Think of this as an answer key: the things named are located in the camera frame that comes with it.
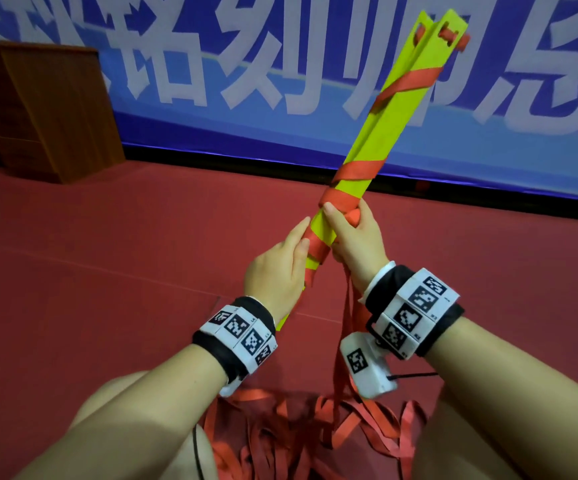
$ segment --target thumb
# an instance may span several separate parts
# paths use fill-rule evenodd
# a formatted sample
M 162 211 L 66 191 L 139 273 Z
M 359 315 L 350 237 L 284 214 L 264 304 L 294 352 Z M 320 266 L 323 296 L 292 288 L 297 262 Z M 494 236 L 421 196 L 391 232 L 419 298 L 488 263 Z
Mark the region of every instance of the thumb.
M 304 280 L 304 269 L 307 267 L 307 254 L 309 253 L 309 239 L 302 239 L 293 250 L 293 271 L 291 275 L 294 279 Z
M 343 239 L 353 230 L 353 227 L 344 218 L 344 214 L 336 209 L 331 202 L 325 202 L 322 206 L 322 210 L 329 225 L 333 228 L 335 233 Z

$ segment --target blue backdrop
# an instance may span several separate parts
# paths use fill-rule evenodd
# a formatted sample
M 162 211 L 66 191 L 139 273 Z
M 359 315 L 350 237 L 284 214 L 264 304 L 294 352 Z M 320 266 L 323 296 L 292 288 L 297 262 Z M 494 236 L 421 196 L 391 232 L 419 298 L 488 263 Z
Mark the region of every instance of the blue backdrop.
M 382 173 L 578 198 L 578 0 L 0 0 L 100 50 L 123 142 L 337 168 L 419 12 L 454 54 Z

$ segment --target floor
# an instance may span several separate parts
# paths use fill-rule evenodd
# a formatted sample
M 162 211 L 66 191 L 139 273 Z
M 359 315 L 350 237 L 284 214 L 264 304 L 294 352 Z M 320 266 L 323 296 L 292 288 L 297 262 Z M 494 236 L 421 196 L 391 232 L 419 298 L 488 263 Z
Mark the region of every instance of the floor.
M 247 264 L 313 213 L 318 185 L 127 162 L 74 185 L 0 170 L 0 479 L 63 434 L 105 381 L 189 343 Z M 467 316 L 578 381 L 578 221 L 368 194 L 387 252 L 463 296 Z M 329 393 L 344 297 L 333 261 L 250 386 Z M 427 371 L 421 360 L 398 372 Z M 437 378 L 383 398 L 432 411 Z M 360 437 L 348 478 L 394 477 Z

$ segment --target wristband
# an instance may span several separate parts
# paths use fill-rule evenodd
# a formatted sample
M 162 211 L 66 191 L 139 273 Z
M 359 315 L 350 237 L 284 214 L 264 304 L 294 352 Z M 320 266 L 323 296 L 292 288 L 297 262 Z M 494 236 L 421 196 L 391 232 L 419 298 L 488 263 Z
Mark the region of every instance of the wristband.
M 456 303 L 459 295 L 424 268 L 414 274 L 395 266 L 368 292 L 367 330 L 402 360 L 424 356 L 464 313 Z
M 243 296 L 224 306 L 200 330 L 193 343 L 221 364 L 229 384 L 221 395 L 231 395 L 244 378 L 276 350 L 276 327 L 269 311 L 255 298 Z

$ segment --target wooden podium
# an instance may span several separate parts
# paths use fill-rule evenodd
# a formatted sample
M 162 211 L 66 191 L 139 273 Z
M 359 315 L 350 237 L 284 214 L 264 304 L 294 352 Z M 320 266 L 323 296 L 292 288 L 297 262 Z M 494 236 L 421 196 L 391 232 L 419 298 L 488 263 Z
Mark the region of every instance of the wooden podium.
M 0 159 L 57 183 L 125 161 L 97 50 L 0 42 Z

